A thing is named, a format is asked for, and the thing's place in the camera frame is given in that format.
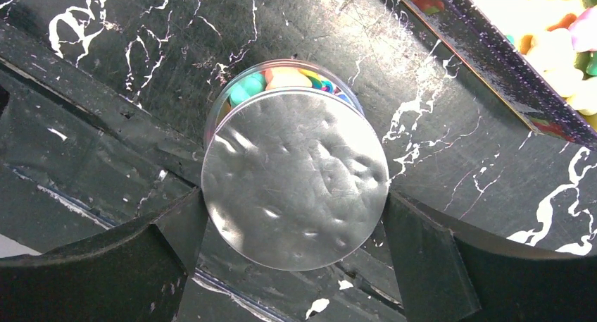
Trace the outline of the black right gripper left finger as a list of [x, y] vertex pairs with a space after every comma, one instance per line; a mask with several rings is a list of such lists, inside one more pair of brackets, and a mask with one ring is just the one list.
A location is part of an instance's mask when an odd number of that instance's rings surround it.
[[1, 260], [2, 321], [175, 321], [208, 214], [199, 189], [39, 256]]

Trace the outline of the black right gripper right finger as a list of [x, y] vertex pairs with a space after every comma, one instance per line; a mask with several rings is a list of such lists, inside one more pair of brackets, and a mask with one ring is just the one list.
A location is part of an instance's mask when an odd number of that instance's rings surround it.
[[596, 257], [513, 242], [399, 193], [383, 225], [408, 321], [595, 321]]

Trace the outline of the white round jar lid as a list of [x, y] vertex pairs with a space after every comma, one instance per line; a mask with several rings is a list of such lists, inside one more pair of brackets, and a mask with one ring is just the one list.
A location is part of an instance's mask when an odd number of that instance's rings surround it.
[[277, 270], [322, 268], [355, 251], [389, 186], [367, 119], [318, 90], [264, 92], [206, 134], [201, 188], [214, 226], [236, 252]]

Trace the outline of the dark tin of star candies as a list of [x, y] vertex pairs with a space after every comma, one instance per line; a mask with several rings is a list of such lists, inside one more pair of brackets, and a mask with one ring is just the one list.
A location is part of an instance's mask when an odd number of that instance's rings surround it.
[[473, 0], [401, 0], [532, 131], [596, 150], [596, 131]]

